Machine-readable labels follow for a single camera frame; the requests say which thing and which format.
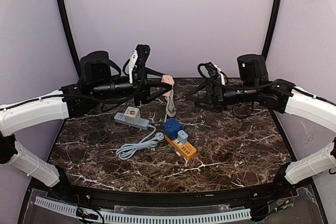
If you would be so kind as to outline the pink charger plug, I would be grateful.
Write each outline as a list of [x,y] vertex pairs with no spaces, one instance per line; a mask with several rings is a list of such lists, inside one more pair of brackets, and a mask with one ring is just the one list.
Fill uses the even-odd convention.
[[172,91],[173,91],[173,87],[174,87],[174,84],[175,84],[175,81],[174,81],[173,77],[171,75],[164,74],[161,78],[161,82],[169,84],[171,86],[170,91],[167,91],[163,94],[164,97],[169,97],[171,95]]

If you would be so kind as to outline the white cube socket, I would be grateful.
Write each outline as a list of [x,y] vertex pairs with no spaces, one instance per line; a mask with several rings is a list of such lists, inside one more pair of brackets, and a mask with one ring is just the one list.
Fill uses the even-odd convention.
[[140,118],[140,110],[136,107],[129,106],[124,112],[125,121],[132,125],[137,125]]

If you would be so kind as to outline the grey-blue power strip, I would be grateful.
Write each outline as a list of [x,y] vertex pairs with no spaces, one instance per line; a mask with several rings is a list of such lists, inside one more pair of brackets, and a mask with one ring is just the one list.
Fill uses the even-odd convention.
[[150,124],[148,119],[141,118],[141,114],[138,113],[135,116],[125,115],[123,113],[116,113],[114,120],[117,123],[127,126],[135,127],[137,129],[147,130]]

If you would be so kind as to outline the light blue charger plug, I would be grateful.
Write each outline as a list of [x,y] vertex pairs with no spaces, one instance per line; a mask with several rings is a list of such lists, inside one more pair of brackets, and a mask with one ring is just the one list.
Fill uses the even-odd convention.
[[186,144],[188,142],[188,134],[184,130],[179,130],[177,140],[180,145]]

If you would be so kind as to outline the dark blue cube socket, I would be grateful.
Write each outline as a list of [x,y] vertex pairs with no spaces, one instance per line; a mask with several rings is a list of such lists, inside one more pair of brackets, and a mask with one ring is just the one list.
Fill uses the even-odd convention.
[[170,140],[175,140],[177,138],[178,131],[182,130],[183,125],[175,118],[163,123],[163,134],[167,136]]

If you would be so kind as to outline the orange power strip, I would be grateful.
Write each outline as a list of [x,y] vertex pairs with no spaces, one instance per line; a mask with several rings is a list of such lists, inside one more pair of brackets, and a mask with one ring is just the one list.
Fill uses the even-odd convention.
[[171,140],[168,136],[164,136],[166,141],[175,148],[176,151],[178,151],[186,160],[191,160],[196,155],[196,148],[190,144],[189,142],[186,142],[185,144],[182,144],[177,138],[174,140]]

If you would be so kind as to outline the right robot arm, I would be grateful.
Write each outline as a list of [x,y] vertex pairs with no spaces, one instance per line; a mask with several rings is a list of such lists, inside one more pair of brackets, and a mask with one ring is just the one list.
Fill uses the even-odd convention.
[[[195,106],[217,113],[226,106],[257,103],[268,110],[302,118],[335,132],[335,104],[282,79],[264,82],[258,78],[244,81],[239,86],[224,86],[206,80],[188,93],[187,98]],[[274,177],[274,184],[268,187],[268,195],[278,200],[287,193],[288,186],[333,169],[335,140],[298,161],[281,165]]]

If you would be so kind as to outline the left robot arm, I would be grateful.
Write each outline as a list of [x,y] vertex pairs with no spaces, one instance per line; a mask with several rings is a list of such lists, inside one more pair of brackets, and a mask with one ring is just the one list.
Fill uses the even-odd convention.
[[24,147],[15,134],[28,138],[29,147],[45,156],[44,147],[50,148],[53,137],[65,119],[83,116],[99,105],[113,108],[136,99],[138,103],[149,103],[167,91],[170,84],[147,80],[147,74],[160,77],[161,73],[150,69],[139,71],[137,80],[130,83],[129,77],[108,75],[94,81],[78,82],[56,89],[48,94],[38,95],[1,105],[1,164],[13,166],[28,177],[33,177],[49,188],[63,201],[74,197],[74,189],[65,171],[49,164]]

